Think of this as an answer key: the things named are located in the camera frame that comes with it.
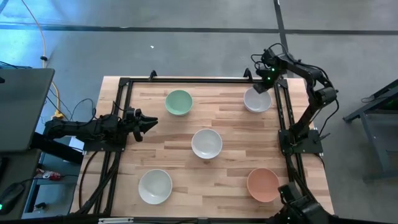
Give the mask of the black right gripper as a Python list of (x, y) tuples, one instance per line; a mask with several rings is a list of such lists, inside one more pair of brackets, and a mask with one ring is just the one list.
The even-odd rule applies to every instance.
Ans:
[(274, 87), (274, 83), (280, 77), (280, 68), (277, 55), (272, 49), (264, 49), (260, 59), (256, 62), (256, 74), (262, 80), (262, 82), (252, 85), (258, 94), (267, 92), (270, 88)]

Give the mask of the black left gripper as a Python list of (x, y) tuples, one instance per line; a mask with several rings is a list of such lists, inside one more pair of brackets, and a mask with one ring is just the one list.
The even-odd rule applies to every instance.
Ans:
[(133, 134), (137, 142), (143, 141), (141, 133), (145, 134), (156, 124), (158, 124), (158, 118), (145, 115), (142, 115), (141, 122), (140, 117), (136, 115), (136, 110), (131, 107), (125, 111), (125, 117), (122, 120), (123, 133), (126, 135)]

